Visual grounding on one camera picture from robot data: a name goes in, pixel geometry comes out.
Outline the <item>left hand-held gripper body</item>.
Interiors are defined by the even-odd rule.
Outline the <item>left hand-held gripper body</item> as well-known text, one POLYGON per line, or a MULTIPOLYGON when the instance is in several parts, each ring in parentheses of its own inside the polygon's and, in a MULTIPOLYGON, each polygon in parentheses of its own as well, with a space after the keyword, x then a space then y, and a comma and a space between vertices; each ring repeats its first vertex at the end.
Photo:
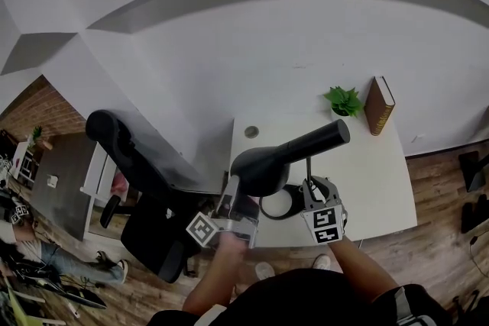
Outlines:
POLYGON ((242 218, 240 221, 228 218, 210 218, 198 212, 186 227, 186 232, 201 247, 215 247, 222 233, 233 233, 243 240, 249 249, 254 247, 257 235, 257 221, 242 218))

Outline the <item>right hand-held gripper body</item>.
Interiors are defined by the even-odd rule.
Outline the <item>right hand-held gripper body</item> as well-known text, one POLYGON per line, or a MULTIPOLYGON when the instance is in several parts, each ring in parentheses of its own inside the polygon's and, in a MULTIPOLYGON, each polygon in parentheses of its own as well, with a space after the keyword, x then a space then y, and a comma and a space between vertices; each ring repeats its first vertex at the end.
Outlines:
POLYGON ((348 213, 340 201, 329 204, 305 202, 301 215, 316 244, 330 244, 343 239, 348 213))

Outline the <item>black desk lamp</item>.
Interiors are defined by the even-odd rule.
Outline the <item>black desk lamp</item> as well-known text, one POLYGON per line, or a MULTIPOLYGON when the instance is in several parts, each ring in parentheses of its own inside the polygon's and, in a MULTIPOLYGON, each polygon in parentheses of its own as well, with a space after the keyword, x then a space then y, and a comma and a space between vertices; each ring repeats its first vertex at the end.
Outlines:
MULTIPOLYGON (((304 211, 302 186, 289 185, 290 165, 340 147, 350 141, 350 133, 343 120, 333 121, 319 129, 275 147, 256 147, 239 154, 231 165, 230 175, 240 178, 239 191, 230 217, 241 218, 236 204, 242 198, 271 196, 285 189, 291 197, 290 209, 281 216, 271 216, 259 203, 260 213, 274 221, 281 221, 304 211)), ((311 164, 306 164, 306 179, 313 182, 311 164)))

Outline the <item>person's right forearm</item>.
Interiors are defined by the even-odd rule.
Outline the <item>person's right forearm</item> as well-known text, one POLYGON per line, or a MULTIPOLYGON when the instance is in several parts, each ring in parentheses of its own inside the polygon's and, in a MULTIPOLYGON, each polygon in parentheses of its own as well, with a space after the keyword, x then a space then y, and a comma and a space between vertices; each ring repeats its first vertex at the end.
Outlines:
POLYGON ((400 287, 386 270, 346 236, 330 243, 329 248, 352 288, 366 302, 373 302, 400 287))

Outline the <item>person's left forearm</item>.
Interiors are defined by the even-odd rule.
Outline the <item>person's left forearm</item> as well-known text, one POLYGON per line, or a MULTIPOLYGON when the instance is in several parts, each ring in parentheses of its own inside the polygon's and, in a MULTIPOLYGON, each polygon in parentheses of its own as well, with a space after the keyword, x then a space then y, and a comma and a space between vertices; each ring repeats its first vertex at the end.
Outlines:
POLYGON ((243 257, 216 254, 204 277, 183 303, 183 311, 202 316, 214 305, 227 306, 239 280, 243 257))

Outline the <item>person's left white shoe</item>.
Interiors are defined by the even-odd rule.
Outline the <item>person's left white shoe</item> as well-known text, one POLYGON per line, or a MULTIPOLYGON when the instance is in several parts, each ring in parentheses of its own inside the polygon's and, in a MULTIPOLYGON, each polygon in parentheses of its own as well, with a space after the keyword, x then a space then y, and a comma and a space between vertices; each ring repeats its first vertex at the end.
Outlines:
POLYGON ((276 276, 274 268, 267 262, 259 262, 255 265, 257 278, 262 281, 276 276))

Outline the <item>black office chair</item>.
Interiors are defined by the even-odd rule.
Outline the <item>black office chair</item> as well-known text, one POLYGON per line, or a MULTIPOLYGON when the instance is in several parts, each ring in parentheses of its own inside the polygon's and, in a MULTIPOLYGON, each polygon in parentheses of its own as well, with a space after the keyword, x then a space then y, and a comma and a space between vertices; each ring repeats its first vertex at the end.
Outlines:
POLYGON ((121 243, 140 263, 168 283, 181 274, 194 276, 188 259, 200 246, 186 232, 195 213, 212 207, 217 192, 186 191, 169 184, 163 174, 136 148, 131 132, 112 112, 97 110, 86 121, 86 135, 99 143, 114 160, 129 186, 141 197, 133 206, 122 206, 112 195, 100 216, 104 228, 114 215, 127 215, 121 243))

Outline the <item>pink bag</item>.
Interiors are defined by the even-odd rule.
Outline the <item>pink bag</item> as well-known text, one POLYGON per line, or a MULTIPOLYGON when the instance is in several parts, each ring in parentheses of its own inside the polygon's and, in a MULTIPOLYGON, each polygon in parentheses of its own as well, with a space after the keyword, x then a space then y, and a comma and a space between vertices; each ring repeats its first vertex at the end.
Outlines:
POLYGON ((127 195, 128 191, 128 181, 122 174, 120 170, 116 170, 115 175, 112 180, 111 194, 117 195, 123 199, 127 195))

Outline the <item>green potted plant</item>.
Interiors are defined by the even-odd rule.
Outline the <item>green potted plant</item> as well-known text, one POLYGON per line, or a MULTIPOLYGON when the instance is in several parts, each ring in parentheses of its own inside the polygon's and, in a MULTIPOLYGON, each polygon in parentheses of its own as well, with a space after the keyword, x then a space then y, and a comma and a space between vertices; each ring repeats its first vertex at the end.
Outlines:
POLYGON ((344 90, 340 86, 331 87, 323 97, 330 102, 332 111, 341 117, 356 117, 364 105, 358 97, 359 92, 353 88, 344 90))

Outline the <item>brown hardcover book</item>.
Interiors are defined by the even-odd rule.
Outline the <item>brown hardcover book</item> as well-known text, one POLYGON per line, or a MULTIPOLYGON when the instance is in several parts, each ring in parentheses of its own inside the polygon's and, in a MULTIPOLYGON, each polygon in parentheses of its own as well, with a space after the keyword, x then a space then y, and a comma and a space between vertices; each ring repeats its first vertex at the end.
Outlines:
POLYGON ((373 136, 378 136, 384 129, 395 104, 386 79, 383 76, 375 76, 371 80, 364 104, 364 114, 373 136))

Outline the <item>black metal stand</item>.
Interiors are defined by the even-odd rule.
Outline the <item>black metal stand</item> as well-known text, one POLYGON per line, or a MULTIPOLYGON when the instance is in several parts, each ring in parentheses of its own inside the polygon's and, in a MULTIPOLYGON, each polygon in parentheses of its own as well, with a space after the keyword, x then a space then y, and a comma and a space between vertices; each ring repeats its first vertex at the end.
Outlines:
POLYGON ((479 152, 472 151, 458 156, 467 192, 474 192, 486 185, 484 168, 489 165, 489 154, 479 158, 479 152))

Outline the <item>black bag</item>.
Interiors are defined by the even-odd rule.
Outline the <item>black bag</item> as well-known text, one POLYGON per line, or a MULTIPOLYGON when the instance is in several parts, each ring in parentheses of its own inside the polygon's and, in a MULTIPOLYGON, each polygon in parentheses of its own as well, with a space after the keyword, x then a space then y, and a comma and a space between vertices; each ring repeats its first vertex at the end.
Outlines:
POLYGON ((489 219, 489 199, 486 194, 479 195, 478 200, 467 202, 461 211, 461 233, 466 234, 489 219))

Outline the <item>white shelf unit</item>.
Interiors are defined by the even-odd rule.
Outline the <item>white shelf unit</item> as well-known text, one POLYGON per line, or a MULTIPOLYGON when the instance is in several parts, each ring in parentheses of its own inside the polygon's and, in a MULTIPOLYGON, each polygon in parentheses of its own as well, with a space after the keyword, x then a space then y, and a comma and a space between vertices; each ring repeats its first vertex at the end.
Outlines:
POLYGON ((16 180, 24 179, 34 183, 33 165, 33 153, 29 149, 29 143, 20 142, 12 158, 10 175, 16 180))

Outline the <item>yellow-green chair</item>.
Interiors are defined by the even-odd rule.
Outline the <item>yellow-green chair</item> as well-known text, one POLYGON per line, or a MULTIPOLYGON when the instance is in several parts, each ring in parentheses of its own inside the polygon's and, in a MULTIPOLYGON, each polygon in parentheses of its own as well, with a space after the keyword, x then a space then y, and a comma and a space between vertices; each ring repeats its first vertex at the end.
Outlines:
POLYGON ((27 295, 21 292, 17 292, 11 288, 8 288, 8 297, 10 299, 11 307, 14 312, 15 320, 18 326, 44 326, 50 321, 45 318, 29 315, 21 305, 20 299, 27 300, 29 304, 45 303, 41 298, 27 295))

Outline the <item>white cabinet frame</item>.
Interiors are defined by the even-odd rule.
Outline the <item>white cabinet frame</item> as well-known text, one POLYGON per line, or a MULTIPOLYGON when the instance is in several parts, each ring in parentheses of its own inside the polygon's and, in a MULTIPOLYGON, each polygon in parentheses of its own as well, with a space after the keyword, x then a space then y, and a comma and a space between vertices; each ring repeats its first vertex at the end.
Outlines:
POLYGON ((89 225, 95 200, 107 202, 117 166, 99 143, 96 143, 87 174, 80 191, 89 196, 89 207, 83 236, 89 233, 89 225))

